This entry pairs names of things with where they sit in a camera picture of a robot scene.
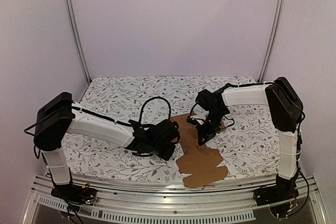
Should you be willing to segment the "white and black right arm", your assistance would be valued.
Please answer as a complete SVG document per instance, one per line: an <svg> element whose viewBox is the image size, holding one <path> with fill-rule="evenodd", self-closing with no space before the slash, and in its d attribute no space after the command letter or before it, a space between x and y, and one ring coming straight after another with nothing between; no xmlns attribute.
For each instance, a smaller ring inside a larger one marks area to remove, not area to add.
<svg viewBox="0 0 336 224"><path fill-rule="evenodd" d="M220 131L222 119L233 105L265 105L278 131L280 163L276 184L254 190L258 206L273 204L299 195L296 180L302 175L299 165L301 123L305 119L303 103L285 77L271 82L235 85L225 84L216 91L200 91L195 103L207 111L203 120L196 120L198 144L203 145Z"/></svg>

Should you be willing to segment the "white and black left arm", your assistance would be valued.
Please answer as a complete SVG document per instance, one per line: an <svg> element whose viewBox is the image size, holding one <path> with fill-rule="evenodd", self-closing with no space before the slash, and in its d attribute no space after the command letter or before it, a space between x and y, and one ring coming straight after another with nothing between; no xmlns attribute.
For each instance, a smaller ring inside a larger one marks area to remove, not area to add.
<svg viewBox="0 0 336 224"><path fill-rule="evenodd" d="M53 184L51 195L66 203L92 205L97 190L89 184L73 183L61 143L65 134L97 138L132 151L135 156L155 155L167 161L180 140L178 126L170 118L158 124L121 122L84 108L71 93L62 92L38 110L36 122L24 133L33 137L36 158L42 157L46 163Z"/></svg>

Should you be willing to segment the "brown cardboard box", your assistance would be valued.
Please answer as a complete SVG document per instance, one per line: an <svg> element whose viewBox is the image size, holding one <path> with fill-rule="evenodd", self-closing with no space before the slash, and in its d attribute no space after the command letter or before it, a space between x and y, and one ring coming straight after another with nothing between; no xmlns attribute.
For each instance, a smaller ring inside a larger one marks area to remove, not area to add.
<svg viewBox="0 0 336 224"><path fill-rule="evenodd" d="M179 173L187 175L182 179L183 184L189 188L198 188L226 178L228 168L220 165L224 160L220 151L198 144L196 126L187 122L187 115L177 115L171 120L179 124L179 144L183 155L176 160L176 164Z"/></svg>

